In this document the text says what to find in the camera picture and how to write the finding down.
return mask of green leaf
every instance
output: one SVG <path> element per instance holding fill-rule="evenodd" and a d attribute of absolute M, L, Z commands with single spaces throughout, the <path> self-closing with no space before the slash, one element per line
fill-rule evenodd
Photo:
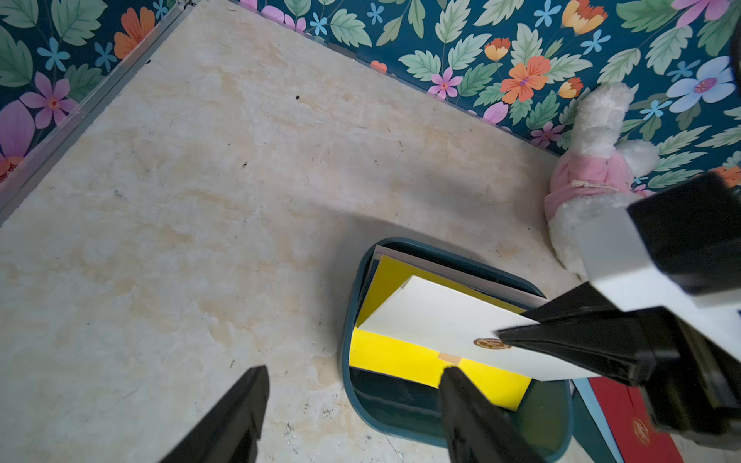
<path fill-rule="evenodd" d="M 581 55 L 571 56 L 566 53 L 564 56 L 551 59 L 551 70 L 545 74 L 548 76 L 548 83 L 553 84 L 570 79 L 579 71 L 592 67 L 591 61 L 581 58 Z"/>
<path fill-rule="evenodd" d="M 297 18 L 305 15 L 311 8 L 311 0 L 283 0 L 283 3 Z"/>
<path fill-rule="evenodd" d="M 630 110 L 647 110 L 649 107 L 651 107 L 651 103 L 654 101 L 658 101 L 659 104 L 662 104 L 663 102 L 669 100 L 669 97 L 666 96 L 666 93 L 654 93 L 653 95 L 649 96 L 647 99 L 642 101 L 637 101 L 633 104 L 631 104 L 628 109 Z"/>
<path fill-rule="evenodd" d="M 709 125 L 703 125 L 697 129 L 683 130 L 676 135 L 668 137 L 666 140 L 658 144 L 657 147 L 659 148 L 659 154 L 665 156 L 669 153 L 676 153 L 688 144 L 697 140 L 700 137 L 700 134 L 709 128 Z"/>
<path fill-rule="evenodd" d="M 489 37 L 491 37 L 491 34 L 481 34 L 475 37 L 471 34 L 465 39 L 459 40 L 456 46 L 448 52 L 448 66 L 455 70 L 468 67 L 481 54 L 482 47 Z"/>
<path fill-rule="evenodd" d="M 0 15 L 3 21 L 20 29 L 36 25 L 39 20 L 39 3 L 36 0 L 0 0 Z"/>
<path fill-rule="evenodd" d="M 70 45 L 85 45 L 94 30 L 100 27 L 97 21 L 108 6 L 102 0 L 52 0 L 51 18 L 56 33 Z"/>
<path fill-rule="evenodd" d="M 556 54 L 556 52 L 558 52 L 558 50 L 561 49 L 561 44 L 563 44 L 563 39 L 556 40 L 554 43 L 551 44 L 550 47 L 548 47 L 548 49 L 545 51 L 545 55 L 543 56 L 550 59 L 553 55 Z"/>
<path fill-rule="evenodd" d="M 95 87 L 103 80 L 101 70 L 97 67 L 88 68 L 83 64 L 78 69 L 74 64 L 67 68 L 64 78 L 70 81 L 69 97 L 78 103 L 85 99 L 88 93 L 92 92 Z"/>
<path fill-rule="evenodd" d="M 492 104 L 501 100 L 505 94 L 499 90 L 500 88 L 502 88 L 502 82 L 496 82 L 495 84 L 486 87 L 481 93 L 479 93 L 479 98 L 477 98 L 473 103 L 473 107 L 481 104 Z"/>
<path fill-rule="evenodd" d="M 658 118 L 656 116 L 650 118 L 644 125 L 641 127 L 641 134 L 643 134 L 643 139 L 646 141 L 651 141 L 651 139 L 654 137 L 654 134 L 658 129 L 661 128 L 661 118 Z"/>
<path fill-rule="evenodd" d="M 530 108 L 532 107 L 532 99 L 529 99 L 524 103 L 519 99 L 515 100 L 515 102 L 510 105 L 510 119 L 512 119 L 512 125 L 515 125 L 518 122 L 522 121 L 530 112 Z"/>
<path fill-rule="evenodd" d="M 725 167 L 726 169 L 732 169 L 736 166 L 741 166 L 741 151 L 733 153 L 723 163 L 723 167 Z"/>
<path fill-rule="evenodd" d="M 673 184 L 680 183 L 681 181 L 685 181 L 690 177 L 702 172 L 704 172 L 704 170 L 673 170 L 671 172 L 663 173 L 659 176 L 653 177 L 651 180 L 648 181 L 648 187 L 651 189 L 668 187 Z"/>
<path fill-rule="evenodd" d="M 398 18 L 392 19 L 386 23 L 386 25 L 383 27 L 383 34 L 381 34 L 381 36 L 376 41 L 377 47 L 380 47 L 381 45 L 384 45 L 389 41 L 396 40 L 396 37 L 399 36 L 399 29 L 401 29 L 402 27 L 403 17 L 404 16 L 399 16 Z"/>
<path fill-rule="evenodd" d="M 411 0 L 412 5 L 409 8 L 409 24 L 411 24 L 414 27 L 414 32 L 417 34 L 417 37 L 422 38 L 425 36 L 425 25 L 422 23 L 422 20 L 425 18 L 427 13 L 425 13 L 425 7 L 422 6 L 422 2 L 420 0 Z"/>
<path fill-rule="evenodd" d="M 563 113 L 558 116 L 558 121 L 560 124 L 570 125 L 574 123 L 574 120 L 576 119 L 576 107 L 585 96 L 589 95 L 590 92 L 591 90 L 589 90 L 589 87 L 585 87 L 578 98 L 571 99 L 571 102 L 569 102 L 568 106 L 563 108 Z"/>
<path fill-rule="evenodd" d="M 22 87 L 33 76 L 31 52 L 23 41 L 16 43 L 4 27 L 0 26 L 0 85 Z"/>
<path fill-rule="evenodd" d="M 641 61 L 641 50 L 637 48 L 628 48 L 621 52 L 615 53 L 607 60 L 607 65 L 599 72 L 597 83 L 603 82 L 622 82 L 622 80 L 631 73 L 633 66 Z"/>
<path fill-rule="evenodd" d="M 408 68 L 408 73 L 413 74 L 415 79 L 420 79 L 423 82 L 431 81 L 433 74 L 440 74 L 440 57 L 438 55 L 432 56 L 429 50 L 424 53 L 417 50 L 413 55 L 402 56 L 399 61 Z"/>
<path fill-rule="evenodd" d="M 666 156 L 665 158 L 661 158 L 659 160 L 659 163 L 656 164 L 656 167 L 654 167 L 654 172 L 667 172 L 669 170 L 676 169 L 679 166 L 689 164 L 690 162 L 692 162 L 692 159 L 697 159 L 703 154 L 707 153 L 704 151 L 685 151 L 683 153 Z"/>
<path fill-rule="evenodd" d="M 528 26 L 519 23 L 517 25 L 517 40 L 512 42 L 512 51 L 510 52 L 512 65 L 523 63 L 527 66 L 530 58 L 543 54 L 543 49 L 540 47 L 542 43 L 543 39 L 538 38 L 537 29 L 530 30 Z"/>
<path fill-rule="evenodd" d="M 672 0 L 639 0 L 617 4 L 617 15 L 624 19 L 625 29 L 632 32 L 651 32 L 671 21 L 677 10 L 671 7 Z"/>
<path fill-rule="evenodd" d="M 556 140 L 556 144 L 559 148 L 568 150 L 571 147 L 571 130 L 561 133 L 561 139 Z"/>
<path fill-rule="evenodd" d="M 725 110 L 723 111 L 723 114 L 725 114 L 726 116 L 730 116 L 736 119 L 737 121 L 741 121 L 741 106 L 735 107 L 732 110 Z"/>
<path fill-rule="evenodd" d="M 476 66 L 474 69 L 469 69 L 465 72 L 461 84 L 458 86 L 458 92 L 461 96 L 474 96 L 491 82 L 491 75 L 499 69 L 502 63 L 490 63 L 484 65 L 483 63 Z"/>
<path fill-rule="evenodd" d="M 622 122 L 620 133 L 630 132 L 643 123 L 643 119 L 626 119 Z"/>
<path fill-rule="evenodd" d="M 716 133 L 709 140 L 704 141 L 700 144 L 696 144 L 695 146 L 698 148 L 718 148 L 721 146 L 726 146 L 728 144 L 738 143 L 739 141 L 741 141 L 741 125 L 731 127 L 730 129 L 725 129 L 721 133 Z"/>
<path fill-rule="evenodd" d="M 734 25 L 741 17 L 741 1 L 732 0 L 728 9 L 720 19 L 708 21 L 702 26 L 697 36 L 700 40 L 697 42 L 699 48 L 705 47 L 705 51 L 710 56 L 718 56 L 718 53 L 724 48 L 725 43 L 731 37 L 734 31 Z"/>
<path fill-rule="evenodd" d="M 692 124 L 692 120 L 700 115 L 700 102 L 695 103 L 693 107 L 688 110 L 684 110 L 677 114 L 677 122 L 679 122 L 679 129 L 684 130 Z"/>
<path fill-rule="evenodd" d="M 365 32 L 365 24 L 363 21 L 356 19 L 358 16 L 355 13 L 348 13 L 345 8 L 337 10 L 332 16 L 332 21 L 329 23 L 332 28 L 332 34 L 340 42 L 358 47 L 359 45 L 367 45 L 372 47 L 371 38 L 368 33 Z"/>
<path fill-rule="evenodd" d="M 525 0 L 489 0 L 484 3 L 484 13 L 473 23 L 474 26 L 491 24 L 496 26 L 503 19 L 509 19 L 515 10 L 519 10 Z"/>
<path fill-rule="evenodd" d="M 468 0 L 453 0 L 445 11 L 440 12 L 440 21 L 435 24 L 435 34 L 444 44 L 449 44 L 461 35 L 466 18 L 471 10 Z"/>
<path fill-rule="evenodd" d="M 528 129 L 542 129 L 548 121 L 556 117 L 560 106 L 561 104 L 556 101 L 556 92 L 551 91 L 545 100 L 535 105 L 535 109 L 528 116 L 525 121 Z"/>
<path fill-rule="evenodd" d="M 653 67 L 654 72 L 664 75 L 672 60 L 679 58 L 682 50 L 687 48 L 687 39 L 692 37 L 692 28 L 670 29 L 651 42 L 651 49 L 646 53 L 646 67 Z"/>

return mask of gold seal sticker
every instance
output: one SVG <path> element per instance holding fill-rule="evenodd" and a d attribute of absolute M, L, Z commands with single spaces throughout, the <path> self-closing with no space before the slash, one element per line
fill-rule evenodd
<path fill-rule="evenodd" d="M 512 347 L 512 346 L 506 345 L 505 343 L 503 343 L 497 338 L 478 338 L 473 343 L 485 349 L 509 349 Z"/>
<path fill-rule="evenodd" d="M 633 420 L 633 433 L 642 444 L 649 445 L 651 443 L 651 434 L 648 432 L 648 426 L 638 418 Z"/>

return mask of teal trash bin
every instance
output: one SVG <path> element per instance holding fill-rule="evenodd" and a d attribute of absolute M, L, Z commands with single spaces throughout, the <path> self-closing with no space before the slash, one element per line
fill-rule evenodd
<path fill-rule="evenodd" d="M 406 238 L 388 238 L 377 242 L 363 256 L 350 293 L 348 314 L 342 331 L 342 381 L 355 411 L 373 429 L 391 436 L 447 447 L 438 390 L 424 384 L 373 373 L 349 364 L 350 338 L 368 290 L 373 249 L 389 247 L 470 273 L 489 281 L 506 284 L 538 296 L 543 293 L 530 282 L 496 268 L 466 259 L 426 244 Z M 490 296 L 507 301 L 497 294 Z M 573 432 L 571 388 L 568 381 L 539 382 L 533 380 L 518 411 L 504 410 L 522 437 L 547 462 L 555 462 L 566 451 Z"/>

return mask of pink flower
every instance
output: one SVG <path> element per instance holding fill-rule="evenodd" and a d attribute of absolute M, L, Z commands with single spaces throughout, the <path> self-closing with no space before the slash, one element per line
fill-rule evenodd
<path fill-rule="evenodd" d="M 463 77 L 457 76 L 453 77 L 453 68 L 449 67 L 445 70 L 444 73 L 442 73 L 442 77 L 440 77 L 439 74 L 433 74 L 432 75 L 432 83 L 436 84 L 430 87 L 429 90 L 427 90 L 427 93 L 434 94 L 437 93 L 437 98 L 444 100 L 445 94 L 447 93 L 448 96 L 451 98 L 455 98 L 458 96 L 458 90 L 455 89 L 455 86 L 460 84 L 463 81 Z"/>
<path fill-rule="evenodd" d="M 633 193 L 636 193 L 637 195 L 641 195 L 644 198 L 648 198 L 649 196 L 653 196 L 653 195 L 656 194 L 655 191 L 646 190 L 646 185 L 645 184 L 638 185 L 637 187 L 635 187 L 633 189 Z"/>
<path fill-rule="evenodd" d="M 674 0 L 671 7 L 675 10 L 684 10 L 686 7 L 692 7 L 679 17 L 679 21 L 677 21 L 677 27 L 679 28 L 697 19 L 703 10 L 705 10 L 706 21 L 720 19 L 730 4 L 730 0 Z"/>
<path fill-rule="evenodd" d="M 561 139 L 559 132 L 563 130 L 563 127 L 565 127 L 565 125 L 557 125 L 554 127 L 554 123 L 548 121 L 543 126 L 543 130 L 533 130 L 530 132 L 530 135 L 535 137 L 530 140 L 530 143 L 535 146 L 540 146 L 541 148 L 547 148 L 552 141 L 559 141 Z"/>
<path fill-rule="evenodd" d="M 500 101 L 497 104 L 492 104 L 484 112 L 484 120 L 491 125 L 498 124 L 501 121 L 503 121 L 505 117 L 507 117 L 508 111 L 509 111 L 509 105 L 506 103 L 502 103 Z"/>
<path fill-rule="evenodd" d="M 306 19 L 299 18 L 298 21 L 293 22 L 293 18 L 291 18 L 290 15 L 283 13 L 281 10 L 273 6 L 267 5 L 263 7 L 261 13 L 265 18 L 275 21 L 278 24 L 283 24 L 288 29 L 298 30 L 299 32 L 304 32 L 306 30 Z"/>
<path fill-rule="evenodd" d="M 257 0 L 239 0 L 239 4 L 248 10 L 257 11 Z"/>
<path fill-rule="evenodd" d="M 54 88 L 51 87 L 51 81 L 44 74 L 36 73 L 33 79 L 36 88 L 41 95 L 34 92 L 26 92 L 21 95 L 21 101 L 28 107 L 44 108 L 36 113 L 36 128 L 43 129 L 49 126 L 51 116 L 54 115 L 54 123 L 59 125 L 67 117 L 64 112 L 71 113 L 77 107 L 77 102 L 70 99 L 64 99 L 70 92 L 70 81 L 60 79 L 56 82 Z"/>
<path fill-rule="evenodd" d="M 35 131 L 33 117 L 20 101 L 0 110 L 0 176 L 21 164 Z"/>

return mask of white card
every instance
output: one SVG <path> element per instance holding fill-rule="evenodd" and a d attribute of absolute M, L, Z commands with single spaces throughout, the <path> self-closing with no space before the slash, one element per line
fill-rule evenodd
<path fill-rule="evenodd" d="M 538 322 L 412 276 L 358 328 L 538 381 L 599 376 L 532 350 L 490 349 L 480 347 L 490 343 L 474 343 L 477 339 L 495 339 L 498 330 L 530 324 Z"/>

